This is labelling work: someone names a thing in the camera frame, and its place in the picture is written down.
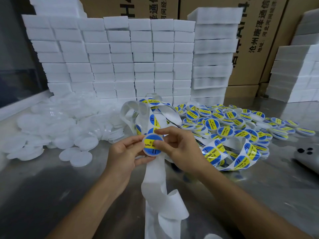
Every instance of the left hand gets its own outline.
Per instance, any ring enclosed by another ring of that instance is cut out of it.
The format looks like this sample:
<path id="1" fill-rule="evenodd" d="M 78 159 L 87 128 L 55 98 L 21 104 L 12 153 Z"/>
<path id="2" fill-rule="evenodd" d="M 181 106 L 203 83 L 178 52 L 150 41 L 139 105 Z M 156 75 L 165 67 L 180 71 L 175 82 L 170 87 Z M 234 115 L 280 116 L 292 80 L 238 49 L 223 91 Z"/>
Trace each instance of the left hand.
<path id="1" fill-rule="evenodd" d="M 142 139 L 145 135 L 131 136 L 114 143 L 108 152 L 108 159 L 103 175 L 109 178 L 112 187 L 118 197 L 129 183 L 133 169 L 141 164 L 146 164 L 155 157 L 135 159 L 136 156 L 144 155 Z"/>

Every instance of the metal table surface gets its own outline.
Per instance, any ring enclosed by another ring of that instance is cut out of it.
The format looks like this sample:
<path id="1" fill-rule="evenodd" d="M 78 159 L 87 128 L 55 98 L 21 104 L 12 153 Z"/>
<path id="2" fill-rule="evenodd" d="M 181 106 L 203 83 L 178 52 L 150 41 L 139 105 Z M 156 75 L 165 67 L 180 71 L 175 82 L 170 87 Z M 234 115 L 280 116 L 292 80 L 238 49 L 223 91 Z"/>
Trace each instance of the metal table surface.
<path id="1" fill-rule="evenodd" d="M 251 168 L 225 175 L 257 200 L 285 217 L 301 230 L 319 235 L 319 175 L 293 159 L 302 143 L 319 143 L 319 102 L 290 103 L 272 99 L 229 99 L 234 104 L 300 122 L 317 131 L 311 138 L 290 136 L 273 139 L 270 156 Z M 46 149 L 30 160 L 11 160 L 0 172 L 0 239 L 44 238 L 96 182 L 105 168 L 110 144 L 101 141 L 92 150 L 93 161 L 82 168 L 62 162 L 60 149 Z M 215 233 L 224 239 L 243 238 L 208 190 L 183 172 L 166 163 L 167 190 L 178 189 L 189 218 L 182 221 L 182 239 L 203 239 Z M 141 194 L 146 166 L 136 168 L 128 187 L 104 216 L 94 238 L 143 238 L 145 200 Z"/>

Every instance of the forearm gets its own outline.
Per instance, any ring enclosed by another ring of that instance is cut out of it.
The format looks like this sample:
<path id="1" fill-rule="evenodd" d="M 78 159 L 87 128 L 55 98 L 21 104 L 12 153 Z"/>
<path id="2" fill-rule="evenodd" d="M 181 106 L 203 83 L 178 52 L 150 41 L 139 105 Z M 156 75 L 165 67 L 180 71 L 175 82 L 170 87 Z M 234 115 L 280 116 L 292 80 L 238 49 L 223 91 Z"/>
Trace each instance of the forearm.
<path id="1" fill-rule="evenodd" d="M 92 238 L 116 197 L 116 188 L 107 176 L 102 175 L 99 181 L 46 238 Z"/>
<path id="2" fill-rule="evenodd" d="M 226 212 L 247 239 L 312 238 L 257 202 L 217 169 L 208 165 L 205 163 L 205 166 L 202 166 L 197 173 L 198 179 L 219 203 L 227 205 Z"/>

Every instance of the hand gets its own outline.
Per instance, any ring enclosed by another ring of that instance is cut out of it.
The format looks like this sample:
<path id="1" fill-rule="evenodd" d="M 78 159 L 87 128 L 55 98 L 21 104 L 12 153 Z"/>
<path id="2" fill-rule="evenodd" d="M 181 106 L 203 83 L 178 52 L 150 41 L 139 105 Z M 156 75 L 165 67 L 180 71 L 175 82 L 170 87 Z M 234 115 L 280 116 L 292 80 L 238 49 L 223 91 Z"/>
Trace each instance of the hand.
<path id="1" fill-rule="evenodd" d="M 155 140 L 154 145 L 165 152 L 183 171 L 195 175 L 201 170 L 201 166 L 209 164 L 190 131 L 170 126 L 154 132 L 160 135 L 168 134 L 164 137 L 164 142 Z"/>
<path id="2" fill-rule="evenodd" d="M 146 164 L 155 157 L 135 159 L 138 155 L 144 155 L 142 139 L 145 135 L 131 136 L 114 143 L 108 152 L 107 164 L 103 175 L 108 177 L 118 197 L 129 183 L 131 172 L 141 164 Z"/>

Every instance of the right hand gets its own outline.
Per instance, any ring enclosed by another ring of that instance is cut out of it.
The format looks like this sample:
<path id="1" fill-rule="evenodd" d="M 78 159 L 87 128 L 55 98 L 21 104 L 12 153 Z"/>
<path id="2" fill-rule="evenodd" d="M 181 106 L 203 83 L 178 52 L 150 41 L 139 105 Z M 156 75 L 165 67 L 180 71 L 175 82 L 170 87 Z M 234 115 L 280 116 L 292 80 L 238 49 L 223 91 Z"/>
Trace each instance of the right hand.
<path id="1" fill-rule="evenodd" d="M 164 141 L 155 140 L 154 145 L 165 152 L 181 170 L 195 175 L 202 166 L 209 166 L 190 131 L 170 126 L 154 132 L 159 135 L 168 134 Z"/>

